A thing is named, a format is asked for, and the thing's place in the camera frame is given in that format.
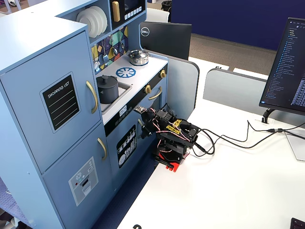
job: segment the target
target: keyboard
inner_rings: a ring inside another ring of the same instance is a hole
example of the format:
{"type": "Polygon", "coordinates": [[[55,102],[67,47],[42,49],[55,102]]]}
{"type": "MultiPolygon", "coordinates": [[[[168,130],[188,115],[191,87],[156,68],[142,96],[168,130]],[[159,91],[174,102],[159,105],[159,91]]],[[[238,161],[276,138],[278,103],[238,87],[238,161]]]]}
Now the keyboard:
{"type": "Polygon", "coordinates": [[[290,229],[305,229],[305,223],[298,219],[292,218],[290,229]]]}

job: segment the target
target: computer monitor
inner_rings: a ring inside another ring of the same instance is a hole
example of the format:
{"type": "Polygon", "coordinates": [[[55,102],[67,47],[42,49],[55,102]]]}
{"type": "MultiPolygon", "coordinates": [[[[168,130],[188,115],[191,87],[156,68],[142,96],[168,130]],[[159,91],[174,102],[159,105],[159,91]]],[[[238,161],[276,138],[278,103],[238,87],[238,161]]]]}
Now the computer monitor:
{"type": "MultiPolygon", "coordinates": [[[[305,115],[305,20],[288,18],[260,106],[305,115]]],[[[305,137],[305,131],[291,131],[305,137]]],[[[305,160],[305,141],[287,134],[298,160],[305,160]]]]}
{"type": "Polygon", "coordinates": [[[192,25],[142,22],[141,46],[144,49],[188,60],[192,25]]]}

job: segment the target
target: pot lid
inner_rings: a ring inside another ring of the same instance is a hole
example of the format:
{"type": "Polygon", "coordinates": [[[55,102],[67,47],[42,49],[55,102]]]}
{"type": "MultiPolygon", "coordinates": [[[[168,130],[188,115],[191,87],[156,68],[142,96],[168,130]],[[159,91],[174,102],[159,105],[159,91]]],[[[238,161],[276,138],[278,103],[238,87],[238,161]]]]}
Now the pot lid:
{"type": "Polygon", "coordinates": [[[131,51],[128,55],[129,55],[129,57],[131,57],[135,60],[148,59],[148,52],[144,51],[144,50],[134,50],[134,51],[131,51]]]}
{"type": "Polygon", "coordinates": [[[118,84],[118,80],[113,76],[102,75],[96,78],[97,86],[102,89],[109,89],[118,84]]]}

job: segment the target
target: chalkboard label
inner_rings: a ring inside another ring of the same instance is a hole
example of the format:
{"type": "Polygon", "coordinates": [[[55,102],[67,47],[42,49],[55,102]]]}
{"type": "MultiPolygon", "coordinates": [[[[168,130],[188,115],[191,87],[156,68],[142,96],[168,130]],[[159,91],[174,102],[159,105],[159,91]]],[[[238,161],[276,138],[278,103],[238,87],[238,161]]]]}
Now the chalkboard label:
{"type": "Polygon", "coordinates": [[[137,147],[137,134],[135,125],[125,134],[116,145],[119,168],[121,168],[137,147]]]}
{"type": "Polygon", "coordinates": [[[80,110],[71,75],[43,92],[42,95],[54,130],[64,125],[80,110]]]}

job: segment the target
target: white desk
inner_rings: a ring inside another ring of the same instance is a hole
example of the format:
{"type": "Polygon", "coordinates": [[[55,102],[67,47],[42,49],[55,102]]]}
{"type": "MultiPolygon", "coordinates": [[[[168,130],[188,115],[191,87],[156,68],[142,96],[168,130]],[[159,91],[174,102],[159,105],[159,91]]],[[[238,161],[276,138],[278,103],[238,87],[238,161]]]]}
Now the white desk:
{"type": "MultiPolygon", "coordinates": [[[[291,127],[265,126],[256,117],[201,100],[189,121],[242,140],[247,119],[257,129],[291,127]]],[[[244,145],[267,135],[251,130],[244,145]]],[[[205,136],[198,142],[209,148],[205,136]]],[[[296,161],[285,135],[276,134],[249,150],[219,140],[214,156],[191,153],[176,173],[159,164],[118,228],[288,229],[292,217],[305,220],[305,163],[296,161]]]]}

